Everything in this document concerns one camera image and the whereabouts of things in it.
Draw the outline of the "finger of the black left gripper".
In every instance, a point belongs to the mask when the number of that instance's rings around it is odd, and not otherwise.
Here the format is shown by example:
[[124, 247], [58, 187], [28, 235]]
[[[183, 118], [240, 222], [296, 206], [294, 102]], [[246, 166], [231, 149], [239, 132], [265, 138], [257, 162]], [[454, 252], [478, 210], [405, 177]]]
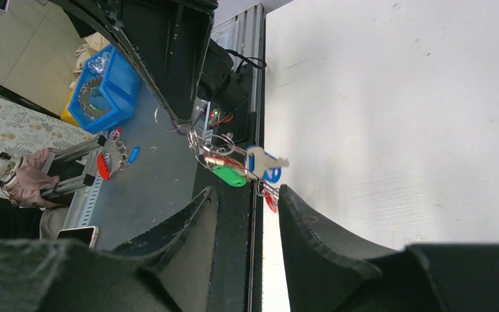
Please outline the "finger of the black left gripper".
[[176, 122], [188, 122], [214, 24], [214, 1], [55, 1], [101, 33]]

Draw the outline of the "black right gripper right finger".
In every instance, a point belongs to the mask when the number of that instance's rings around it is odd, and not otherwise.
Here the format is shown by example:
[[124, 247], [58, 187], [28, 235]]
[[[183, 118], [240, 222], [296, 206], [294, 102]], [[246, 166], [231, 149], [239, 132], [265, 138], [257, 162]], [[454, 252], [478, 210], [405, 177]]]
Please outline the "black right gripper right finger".
[[391, 248], [366, 240], [319, 213], [281, 185], [278, 220], [292, 311], [334, 311], [383, 273], [376, 258]]

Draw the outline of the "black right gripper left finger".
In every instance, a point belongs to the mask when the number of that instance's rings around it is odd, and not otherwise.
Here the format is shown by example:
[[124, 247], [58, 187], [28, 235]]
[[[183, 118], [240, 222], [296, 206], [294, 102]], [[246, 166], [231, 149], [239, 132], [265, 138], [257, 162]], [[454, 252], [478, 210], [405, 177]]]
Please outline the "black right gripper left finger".
[[180, 211], [111, 253], [130, 257], [161, 271], [176, 257], [212, 255], [215, 237], [215, 188], [205, 187]]

